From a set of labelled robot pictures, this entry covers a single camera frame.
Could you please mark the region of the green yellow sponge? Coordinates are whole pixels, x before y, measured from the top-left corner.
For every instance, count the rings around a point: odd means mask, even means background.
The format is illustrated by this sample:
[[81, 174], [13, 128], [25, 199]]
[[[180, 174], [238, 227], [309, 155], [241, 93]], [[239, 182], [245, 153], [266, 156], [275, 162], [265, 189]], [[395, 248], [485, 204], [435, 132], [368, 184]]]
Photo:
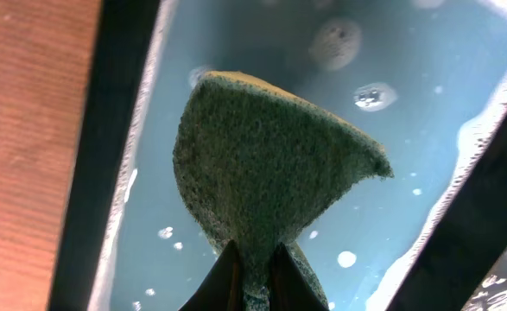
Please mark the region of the green yellow sponge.
[[266, 81], [220, 71], [205, 73], [187, 101], [173, 166], [212, 248], [237, 245], [249, 310], [269, 306], [269, 258], [279, 245], [326, 302], [298, 236], [355, 184], [393, 176], [382, 145], [353, 125]]

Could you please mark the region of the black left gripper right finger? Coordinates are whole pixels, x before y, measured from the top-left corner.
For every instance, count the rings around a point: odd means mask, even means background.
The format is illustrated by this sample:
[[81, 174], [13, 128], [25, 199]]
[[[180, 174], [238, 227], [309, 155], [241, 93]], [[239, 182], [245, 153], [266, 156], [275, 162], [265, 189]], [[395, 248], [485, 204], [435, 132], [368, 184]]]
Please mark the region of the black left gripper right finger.
[[269, 261], [270, 311], [327, 311], [303, 279], [284, 244]]

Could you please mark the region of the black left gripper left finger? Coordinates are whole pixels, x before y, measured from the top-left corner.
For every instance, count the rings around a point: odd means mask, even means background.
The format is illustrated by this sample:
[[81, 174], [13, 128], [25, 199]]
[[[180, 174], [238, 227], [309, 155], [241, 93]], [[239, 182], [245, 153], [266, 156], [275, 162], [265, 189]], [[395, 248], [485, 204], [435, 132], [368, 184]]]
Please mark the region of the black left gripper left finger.
[[244, 268], [235, 241], [228, 242], [202, 284], [179, 311], [243, 311]]

